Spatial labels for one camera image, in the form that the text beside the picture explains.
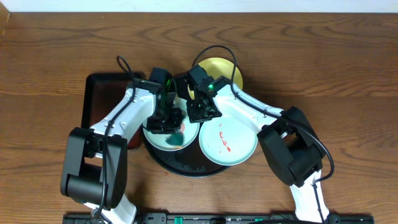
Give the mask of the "green yellow sponge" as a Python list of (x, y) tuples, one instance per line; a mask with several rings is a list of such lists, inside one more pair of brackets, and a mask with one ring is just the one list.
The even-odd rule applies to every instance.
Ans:
[(181, 132), (173, 133), (166, 138), (165, 142), (175, 147), (182, 147), (184, 143), (184, 135)]

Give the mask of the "light blue plate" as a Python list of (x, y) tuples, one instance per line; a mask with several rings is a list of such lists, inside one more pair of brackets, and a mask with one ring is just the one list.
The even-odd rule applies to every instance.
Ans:
[(187, 147), (191, 144), (200, 130), (199, 123), (191, 123), (187, 114), (187, 101), (183, 98), (176, 97), (175, 105), (182, 109), (183, 114), (183, 121), (181, 128), (177, 132), (181, 132), (184, 135), (184, 143), (182, 147), (175, 147), (167, 144), (165, 142), (166, 138), (169, 137), (171, 134), (152, 134), (148, 130), (144, 129), (144, 136), (148, 140), (148, 142), (160, 149), (162, 151), (177, 151)]
[(234, 166), (251, 157), (257, 146), (257, 136), (238, 120), (222, 116), (203, 123), (199, 144), (211, 162)]

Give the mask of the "light blue plate front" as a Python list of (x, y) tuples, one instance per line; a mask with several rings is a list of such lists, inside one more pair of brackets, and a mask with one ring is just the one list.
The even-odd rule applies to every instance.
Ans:
[(257, 136), (238, 120), (222, 116), (203, 123), (199, 144), (211, 162), (234, 166), (251, 157), (257, 146)]

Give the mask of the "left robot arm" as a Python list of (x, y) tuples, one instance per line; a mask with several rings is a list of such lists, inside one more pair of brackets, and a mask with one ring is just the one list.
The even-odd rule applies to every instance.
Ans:
[(92, 208), (101, 223), (133, 223), (137, 210), (124, 194), (127, 145), (145, 126), (153, 134), (178, 132), (182, 111), (174, 107), (171, 78), (163, 83), (134, 79), (118, 105), (90, 128), (68, 136), (61, 194)]

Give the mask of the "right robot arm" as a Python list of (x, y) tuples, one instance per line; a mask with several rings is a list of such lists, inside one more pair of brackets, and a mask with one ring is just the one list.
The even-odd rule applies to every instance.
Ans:
[(320, 183), (322, 159), (330, 153), (298, 108), (269, 106), (237, 85), (209, 84), (195, 90), (187, 111), (191, 123), (202, 124), (200, 148), (210, 161), (234, 166), (260, 146), (275, 176), (290, 187), (296, 217), (326, 221), (329, 209)]

